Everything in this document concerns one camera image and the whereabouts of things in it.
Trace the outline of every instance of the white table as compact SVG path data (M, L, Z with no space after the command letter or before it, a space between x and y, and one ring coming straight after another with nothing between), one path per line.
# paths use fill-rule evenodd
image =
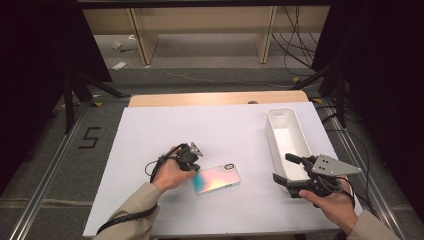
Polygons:
M336 157L311 103L126 108L109 156L85 237L97 229L143 182L148 162L170 147L195 142L202 169L234 163L241 183L203 196L190 181L166 192L152 229L159 238L211 235L291 234L338 229L303 199L291 199L273 182L265 134L266 112L291 107L311 153ZM362 212L357 202L355 211Z

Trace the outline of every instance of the white bin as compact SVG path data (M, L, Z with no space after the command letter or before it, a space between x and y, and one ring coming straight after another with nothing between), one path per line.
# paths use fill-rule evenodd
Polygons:
M295 164L285 159L286 153L299 157L311 156L296 112L292 108L268 110L265 129L274 161L275 173L289 181L309 179L302 164Z

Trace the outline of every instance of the sleeve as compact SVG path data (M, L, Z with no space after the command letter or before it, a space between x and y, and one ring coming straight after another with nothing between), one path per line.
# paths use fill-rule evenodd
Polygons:
M124 202L124 204L122 204L122 206L112 214L109 220L127 214L147 211L155 206L160 196L161 192L155 185L151 183L144 183L143 186L141 186L133 195L131 195ZM109 228L106 228L94 239L148 240L153 222L156 219L158 213L159 207L156 208L156 211L147 218L140 218L132 221L118 223Z
M348 240L394 240L399 239L390 229L370 212L364 210L359 215Z

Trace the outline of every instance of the phone case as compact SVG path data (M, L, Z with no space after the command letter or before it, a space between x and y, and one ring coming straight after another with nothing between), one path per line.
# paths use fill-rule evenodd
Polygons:
M194 191L203 194L236 185L240 176L234 164L199 171L193 178Z

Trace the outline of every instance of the hand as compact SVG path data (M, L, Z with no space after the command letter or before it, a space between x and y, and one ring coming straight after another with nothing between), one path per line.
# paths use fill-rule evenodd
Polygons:
M159 188L161 193L164 193L169 189L178 187L185 180L194 177L195 173L194 170L181 170L175 159L168 159L157 171L153 184Z
M346 192L350 193L350 187L344 180L339 180ZM325 216L337 224L343 232L349 236L358 216L353 210L352 201L343 193L332 193L327 197L319 197L315 193L302 190L299 196L317 205L324 212Z

